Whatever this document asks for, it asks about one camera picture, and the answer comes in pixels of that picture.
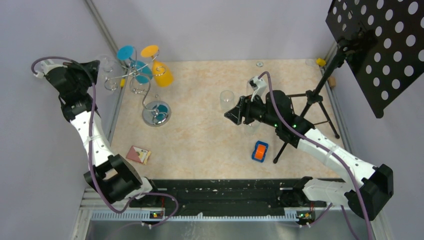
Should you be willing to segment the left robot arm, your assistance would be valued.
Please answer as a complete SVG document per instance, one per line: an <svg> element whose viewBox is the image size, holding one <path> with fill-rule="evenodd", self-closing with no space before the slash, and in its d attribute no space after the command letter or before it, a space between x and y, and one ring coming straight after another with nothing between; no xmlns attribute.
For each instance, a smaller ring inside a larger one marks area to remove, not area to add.
<svg viewBox="0 0 424 240"><path fill-rule="evenodd" d="M41 61L40 75L58 91L62 114L77 130L87 152L89 170L84 174L85 181L109 204L142 193L141 200L154 207L161 194L121 155L113 153L95 100L88 93L97 82L100 64L99 60L56 64L47 59Z"/></svg>

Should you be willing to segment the clear ribbed short glass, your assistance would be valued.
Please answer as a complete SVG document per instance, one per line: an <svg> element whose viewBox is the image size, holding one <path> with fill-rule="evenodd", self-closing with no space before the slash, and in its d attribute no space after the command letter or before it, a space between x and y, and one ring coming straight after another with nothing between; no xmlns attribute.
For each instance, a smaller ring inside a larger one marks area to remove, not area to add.
<svg viewBox="0 0 424 240"><path fill-rule="evenodd" d="M226 112L235 106L235 95L230 90L224 90L220 93L220 107Z"/></svg>

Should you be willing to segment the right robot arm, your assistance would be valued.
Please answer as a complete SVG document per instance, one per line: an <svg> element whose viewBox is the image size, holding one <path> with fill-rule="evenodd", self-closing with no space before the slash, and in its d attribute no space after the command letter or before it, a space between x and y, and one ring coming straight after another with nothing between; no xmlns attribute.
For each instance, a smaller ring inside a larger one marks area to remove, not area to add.
<svg viewBox="0 0 424 240"><path fill-rule="evenodd" d="M307 177L293 192L299 206L311 201L347 205L360 218L373 221L394 194L394 172L389 166L375 166L332 142L294 113L292 100L281 90L268 92L265 100L257 95L241 96L224 117L236 125L258 121L273 127L282 141L313 156L343 179L335 182Z"/></svg>

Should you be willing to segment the clear flute wine glass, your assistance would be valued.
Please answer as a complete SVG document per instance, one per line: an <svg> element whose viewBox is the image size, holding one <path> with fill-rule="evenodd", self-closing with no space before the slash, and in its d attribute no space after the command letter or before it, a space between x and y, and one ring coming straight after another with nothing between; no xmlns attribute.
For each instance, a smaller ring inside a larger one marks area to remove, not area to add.
<svg viewBox="0 0 424 240"><path fill-rule="evenodd" d="M247 81L246 83L246 95L249 96L249 99L251 102L254 101L254 98L257 94L257 79L256 78L251 78L250 80Z"/></svg>

